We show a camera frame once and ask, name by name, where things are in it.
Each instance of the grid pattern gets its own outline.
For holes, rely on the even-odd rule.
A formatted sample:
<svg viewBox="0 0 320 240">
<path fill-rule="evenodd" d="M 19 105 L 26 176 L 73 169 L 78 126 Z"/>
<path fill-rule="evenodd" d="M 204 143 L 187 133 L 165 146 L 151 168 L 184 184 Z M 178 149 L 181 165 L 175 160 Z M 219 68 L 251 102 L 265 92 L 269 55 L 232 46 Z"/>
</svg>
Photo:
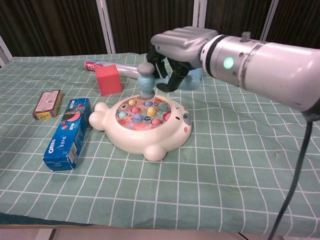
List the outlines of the grid pattern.
<svg viewBox="0 0 320 240">
<path fill-rule="evenodd" d="M 157 91 L 189 110 L 192 133 L 162 162 L 114 147 L 88 127 L 76 169 L 52 173 L 42 156 L 72 98 L 102 97 L 86 59 L 138 65 L 145 55 L 15 57 L 0 69 L 0 212 L 118 226 L 268 234 L 288 192 L 305 120 L 299 112 L 203 74 L 199 89 Z M 43 91 L 62 89 L 59 116 L 35 121 Z M 312 132 L 299 186 L 278 233 L 320 237 L 320 128 Z"/>
</svg>

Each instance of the oreo box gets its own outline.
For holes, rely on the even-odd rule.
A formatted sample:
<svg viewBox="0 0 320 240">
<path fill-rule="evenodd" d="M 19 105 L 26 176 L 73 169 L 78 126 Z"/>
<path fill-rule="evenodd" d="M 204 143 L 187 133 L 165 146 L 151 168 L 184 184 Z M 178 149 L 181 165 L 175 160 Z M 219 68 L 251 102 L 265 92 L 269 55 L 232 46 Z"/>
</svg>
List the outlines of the oreo box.
<svg viewBox="0 0 320 240">
<path fill-rule="evenodd" d="M 91 114 L 88 98 L 70 100 L 62 119 L 43 155 L 52 171 L 76 167 Z"/>
</svg>

